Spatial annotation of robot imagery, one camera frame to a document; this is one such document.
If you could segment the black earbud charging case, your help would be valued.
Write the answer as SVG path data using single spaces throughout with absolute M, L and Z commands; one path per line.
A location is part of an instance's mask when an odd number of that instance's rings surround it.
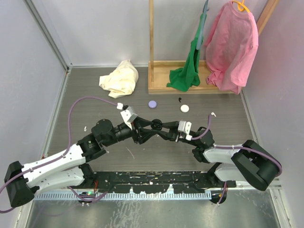
M 162 129 L 162 121 L 159 119 L 152 120 L 151 128 L 160 131 Z

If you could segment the purple earbud charging case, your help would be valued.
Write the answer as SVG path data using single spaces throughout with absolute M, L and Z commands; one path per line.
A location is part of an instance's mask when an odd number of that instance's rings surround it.
M 157 102 L 154 101 L 154 100 L 151 100 L 148 102 L 148 107 L 151 108 L 151 109 L 154 109 L 157 107 Z

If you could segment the cream cloth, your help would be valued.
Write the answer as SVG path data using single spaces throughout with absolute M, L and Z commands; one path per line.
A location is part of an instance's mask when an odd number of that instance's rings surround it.
M 123 60 L 113 72 L 99 77 L 99 86 L 109 91 L 109 97 L 119 98 L 133 93 L 138 78 L 138 71 L 131 61 Z

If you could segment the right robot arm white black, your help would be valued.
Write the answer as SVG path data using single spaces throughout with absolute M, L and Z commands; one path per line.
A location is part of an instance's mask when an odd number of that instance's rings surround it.
M 174 122 L 168 132 L 157 134 L 164 140 L 195 146 L 192 153 L 198 162 L 217 163 L 208 175 L 213 187 L 227 181 L 246 181 L 255 189 L 265 191 L 274 178 L 282 174 L 281 163 L 253 140 L 240 145 L 216 145 L 210 125 L 208 122 L 207 127 L 193 132 L 190 122 L 179 121 Z

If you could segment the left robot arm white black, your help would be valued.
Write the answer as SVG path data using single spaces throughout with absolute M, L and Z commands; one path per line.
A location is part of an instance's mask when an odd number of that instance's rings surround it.
M 96 175 L 88 162 L 106 154 L 105 147 L 132 138 L 142 144 L 162 129 L 158 119 L 148 121 L 136 117 L 114 127 L 108 119 L 102 119 L 91 129 L 91 133 L 69 145 L 66 150 L 45 159 L 22 165 L 11 163 L 4 178 L 4 186 L 12 208 L 32 201 L 44 191 L 61 187 L 92 188 Z

